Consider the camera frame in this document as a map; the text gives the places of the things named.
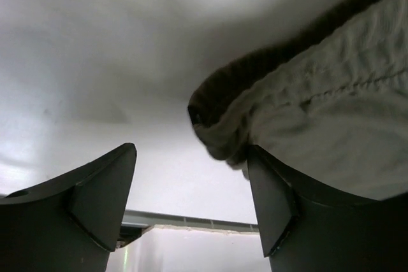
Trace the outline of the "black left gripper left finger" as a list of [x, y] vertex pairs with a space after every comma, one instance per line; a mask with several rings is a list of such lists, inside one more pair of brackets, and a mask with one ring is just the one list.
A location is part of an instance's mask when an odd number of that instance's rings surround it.
[[105, 271], [136, 164], [125, 143], [1, 198], [1, 271]]

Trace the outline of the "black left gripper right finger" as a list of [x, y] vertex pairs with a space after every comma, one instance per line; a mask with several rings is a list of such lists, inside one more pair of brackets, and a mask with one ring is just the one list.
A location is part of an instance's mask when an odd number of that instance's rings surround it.
[[407, 194], [381, 201], [319, 182], [263, 148], [247, 167], [273, 271], [406, 271]]

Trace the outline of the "olive green shorts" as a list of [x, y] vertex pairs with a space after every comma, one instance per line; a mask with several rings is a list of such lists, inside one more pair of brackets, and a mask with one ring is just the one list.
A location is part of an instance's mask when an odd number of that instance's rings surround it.
[[336, 189], [407, 191], [407, 0], [343, 0], [294, 38], [212, 73], [187, 107], [208, 153], [258, 145]]

